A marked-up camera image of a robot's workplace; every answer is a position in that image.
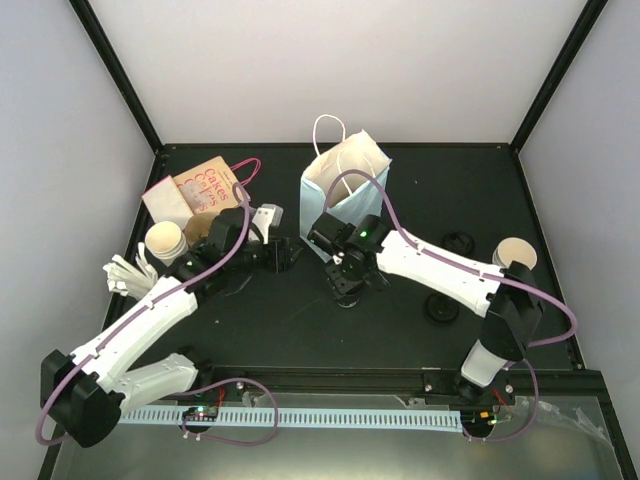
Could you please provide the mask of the single paper coffee cup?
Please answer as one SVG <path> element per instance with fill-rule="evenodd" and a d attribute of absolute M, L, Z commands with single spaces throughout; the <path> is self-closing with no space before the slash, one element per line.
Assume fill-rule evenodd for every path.
<path fill-rule="evenodd" d="M 359 300 L 359 294 L 348 294 L 339 296 L 336 299 L 336 302 L 341 308 L 352 308 L 359 302 Z"/>

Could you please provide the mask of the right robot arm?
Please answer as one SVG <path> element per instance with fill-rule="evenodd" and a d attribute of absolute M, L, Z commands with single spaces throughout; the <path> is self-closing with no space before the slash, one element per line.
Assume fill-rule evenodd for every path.
<path fill-rule="evenodd" d="M 523 360 L 545 307 L 531 270 L 476 262 L 435 247 L 380 217 L 359 225 L 323 213 L 307 235 L 327 255 L 325 271 L 341 304 L 354 302 L 363 287 L 384 289 L 395 275 L 426 286 L 482 318 L 480 334 L 459 370 L 461 387 L 488 387 L 500 370 Z"/>

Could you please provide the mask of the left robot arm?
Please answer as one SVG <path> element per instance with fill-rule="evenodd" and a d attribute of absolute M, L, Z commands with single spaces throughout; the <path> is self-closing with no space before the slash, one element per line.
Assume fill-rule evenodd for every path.
<path fill-rule="evenodd" d="M 181 395 L 207 377 L 208 365 L 182 349 L 140 368 L 134 363 L 229 279 L 256 269 L 284 273 L 295 264 L 300 245 L 274 230 L 283 210 L 223 210 L 205 238 L 177 257 L 150 291 L 94 339 L 70 354 L 49 353 L 40 367 L 43 418 L 53 419 L 64 438 L 92 447 L 132 410 L 167 395 Z"/>

